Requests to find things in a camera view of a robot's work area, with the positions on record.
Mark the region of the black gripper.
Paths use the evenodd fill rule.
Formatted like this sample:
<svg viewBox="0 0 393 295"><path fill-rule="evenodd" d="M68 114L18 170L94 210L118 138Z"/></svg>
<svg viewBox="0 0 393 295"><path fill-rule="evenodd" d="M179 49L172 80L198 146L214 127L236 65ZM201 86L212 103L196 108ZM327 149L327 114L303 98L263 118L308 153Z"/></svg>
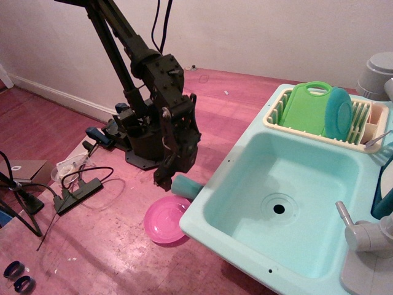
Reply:
<svg viewBox="0 0 393 295"><path fill-rule="evenodd" d="M175 172L188 172L196 161L201 139L195 118L196 98L194 93L181 97L186 110L177 118L168 107L159 108L164 159L154 172L154 184L164 191L171 189Z"/></svg>

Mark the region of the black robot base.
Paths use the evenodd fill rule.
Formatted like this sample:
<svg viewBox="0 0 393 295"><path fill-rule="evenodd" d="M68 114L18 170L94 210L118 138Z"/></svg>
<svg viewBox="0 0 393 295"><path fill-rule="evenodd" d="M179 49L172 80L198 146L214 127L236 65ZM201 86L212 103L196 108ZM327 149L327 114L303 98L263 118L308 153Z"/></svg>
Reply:
<svg viewBox="0 0 393 295"><path fill-rule="evenodd" d="M125 161L142 170L157 168L164 158L158 111L145 101L149 114L138 118L126 103L115 105L116 114L101 130L111 145L125 152Z"/></svg>

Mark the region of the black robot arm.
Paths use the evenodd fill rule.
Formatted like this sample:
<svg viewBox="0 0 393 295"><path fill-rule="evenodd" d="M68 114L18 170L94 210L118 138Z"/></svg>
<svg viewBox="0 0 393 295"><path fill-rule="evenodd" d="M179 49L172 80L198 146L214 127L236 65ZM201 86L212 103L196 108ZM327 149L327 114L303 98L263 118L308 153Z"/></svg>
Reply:
<svg viewBox="0 0 393 295"><path fill-rule="evenodd" d="M114 1L67 3L87 11L123 87L128 103L116 107L117 131L136 156L159 162L154 183L170 190L173 176L193 167L201 139L184 70L172 54L149 48Z"/></svg>

